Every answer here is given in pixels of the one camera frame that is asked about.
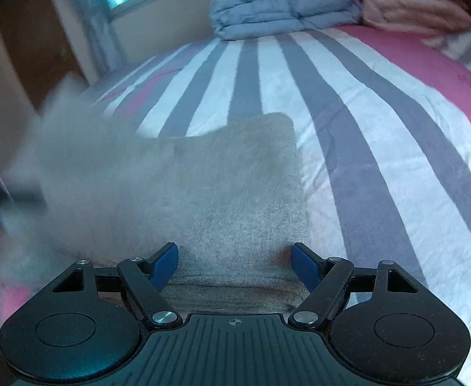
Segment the striped pink grey bedsheet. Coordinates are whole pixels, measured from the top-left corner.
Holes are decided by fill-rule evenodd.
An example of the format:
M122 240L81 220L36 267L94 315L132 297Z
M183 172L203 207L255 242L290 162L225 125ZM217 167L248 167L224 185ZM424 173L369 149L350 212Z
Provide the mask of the striped pink grey bedsheet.
M312 293L302 283L288 314L179 312L164 292L179 265L159 292L152 255L76 260L37 290L0 280L15 384L471 385L464 67L418 38L346 26L215 38L92 88L67 81L144 138L289 117L309 231L298 242L325 278Z

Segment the grey pants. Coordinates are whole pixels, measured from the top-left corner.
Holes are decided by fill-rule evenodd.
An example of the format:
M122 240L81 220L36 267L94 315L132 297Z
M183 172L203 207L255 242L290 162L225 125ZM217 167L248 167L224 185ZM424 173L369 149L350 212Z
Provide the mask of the grey pants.
M309 238L292 121L241 119L197 137L144 138L67 81L12 171L34 204L0 208L0 280L37 290L72 262L107 267L168 242L179 312L288 314L306 290L290 248Z

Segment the folded blue-grey quilt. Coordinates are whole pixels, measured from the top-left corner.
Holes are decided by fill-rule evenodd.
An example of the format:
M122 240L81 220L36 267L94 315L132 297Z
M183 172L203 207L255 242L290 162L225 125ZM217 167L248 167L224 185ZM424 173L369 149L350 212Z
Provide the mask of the folded blue-grey quilt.
M358 0L211 0L209 18L218 38L241 40L355 24Z

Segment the brown wooden door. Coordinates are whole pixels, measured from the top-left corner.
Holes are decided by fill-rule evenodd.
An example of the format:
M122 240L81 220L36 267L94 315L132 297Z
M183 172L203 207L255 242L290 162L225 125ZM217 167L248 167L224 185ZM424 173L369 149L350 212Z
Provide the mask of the brown wooden door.
M0 0L0 32L35 110L68 73L84 76L51 0Z

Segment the folded pink quilt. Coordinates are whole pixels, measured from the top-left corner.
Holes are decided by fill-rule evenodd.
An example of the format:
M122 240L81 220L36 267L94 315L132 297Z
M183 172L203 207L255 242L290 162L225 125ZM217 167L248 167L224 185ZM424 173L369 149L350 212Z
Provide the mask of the folded pink quilt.
M471 28L461 0L363 0L363 23L384 31L441 35Z

